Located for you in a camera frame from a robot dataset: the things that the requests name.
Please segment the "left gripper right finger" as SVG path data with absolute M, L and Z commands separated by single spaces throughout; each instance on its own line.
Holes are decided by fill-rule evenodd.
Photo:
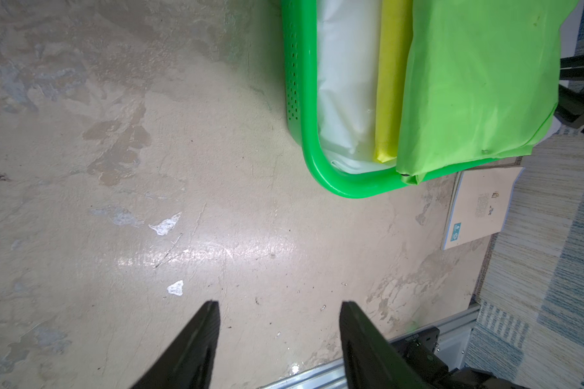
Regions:
M 426 388 L 397 350 L 353 301 L 344 301 L 339 327 L 349 388 Z

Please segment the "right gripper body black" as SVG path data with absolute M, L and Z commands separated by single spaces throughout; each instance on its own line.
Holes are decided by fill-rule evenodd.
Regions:
M 561 59 L 560 81 L 584 82 L 584 54 Z M 584 86 L 577 92 L 563 85 L 558 89 L 555 118 L 584 134 Z

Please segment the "lime green raincoat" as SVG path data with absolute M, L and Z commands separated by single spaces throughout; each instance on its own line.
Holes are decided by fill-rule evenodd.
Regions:
M 558 104 L 574 1 L 416 1 L 397 172 L 531 154 Z

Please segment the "white translucent raincoat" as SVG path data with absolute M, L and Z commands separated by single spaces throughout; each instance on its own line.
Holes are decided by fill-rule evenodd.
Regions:
M 361 174 L 394 167 L 375 161 L 381 1 L 319 1 L 317 121 L 329 163 Z

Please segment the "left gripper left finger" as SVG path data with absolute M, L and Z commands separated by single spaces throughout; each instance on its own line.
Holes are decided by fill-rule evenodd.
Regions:
M 221 316 L 217 301 L 206 301 L 134 388 L 208 388 Z

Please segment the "small yellow raincoat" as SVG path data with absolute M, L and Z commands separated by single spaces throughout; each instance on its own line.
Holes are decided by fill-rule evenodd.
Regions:
M 413 37 L 411 0 L 384 0 L 376 91 L 375 160 L 397 159 L 407 59 Z

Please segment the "green plastic basket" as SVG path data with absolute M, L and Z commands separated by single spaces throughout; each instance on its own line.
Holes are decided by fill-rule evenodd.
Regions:
M 317 1 L 282 1 L 281 8 L 287 126 L 311 176 L 327 191 L 347 199 L 407 187 L 395 168 L 351 174 L 326 157 L 317 116 L 319 5 Z

